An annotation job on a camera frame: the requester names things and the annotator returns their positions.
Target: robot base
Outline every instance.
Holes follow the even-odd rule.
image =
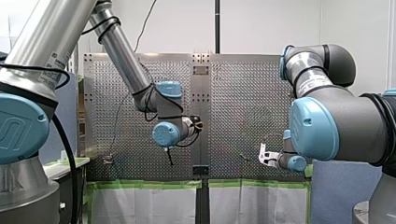
[[[3,209],[0,207],[0,220],[4,224],[58,224],[59,204],[59,185],[52,182],[49,191],[35,200]]]
[[[369,224],[369,202],[358,203],[353,207],[352,224]]]

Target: white wall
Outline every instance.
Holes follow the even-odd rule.
[[[0,51],[8,53],[38,0],[0,0]]]
[[[389,11],[393,0],[322,0],[320,42],[348,49],[357,65],[355,94],[388,85]]]
[[[114,12],[133,47],[150,5],[148,0],[114,0]],[[214,10],[213,0],[158,1],[138,52],[214,51]],[[222,53],[279,54],[288,44],[319,43],[320,2],[221,1],[220,27]]]
[[[280,54],[319,44],[319,30],[320,0],[221,1],[221,53]]]

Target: gray joint housing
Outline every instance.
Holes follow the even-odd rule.
[[[356,69],[352,56],[345,49],[330,45],[329,51],[330,61],[324,58],[322,46],[290,49],[285,57],[288,79],[294,83],[305,68],[324,66],[327,60],[329,77],[321,69],[300,74],[294,85],[297,97],[315,98],[332,115],[339,135],[335,160],[378,162],[386,150],[387,127],[370,99],[355,97],[348,90],[333,85],[333,82],[353,83]]]
[[[328,71],[333,84],[342,87],[351,86],[356,76],[356,66],[349,52],[337,45],[318,45],[310,47],[290,48],[285,55],[285,62],[302,52],[316,54],[322,66]]]
[[[294,147],[290,138],[284,139],[283,150],[284,152],[279,156],[278,163],[282,169],[288,170],[288,162],[293,156],[295,156]]]

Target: pegboard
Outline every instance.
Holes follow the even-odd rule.
[[[264,167],[258,161],[265,136],[282,134],[287,128],[290,85],[279,78],[279,57],[210,55],[209,61],[207,55],[208,74],[199,77],[194,67],[204,61],[199,62],[195,55],[138,54],[154,82],[181,82],[185,114],[207,111],[207,133],[195,147],[172,150],[175,166],[169,165],[163,149],[151,139],[156,120],[147,123],[144,114],[135,110],[133,97],[107,55],[85,57],[86,148],[92,158],[88,178],[192,179],[192,166],[197,161],[194,156],[200,155],[207,158],[198,161],[209,165],[210,178],[304,180],[302,175]],[[197,90],[205,95],[204,104],[196,102]],[[281,136],[271,135],[267,141],[270,150],[282,148]],[[110,153],[112,164],[106,164],[104,157]]]
[[[260,144],[280,151],[288,127],[290,84],[279,77],[279,57],[213,55],[210,178],[304,179],[259,163]]]

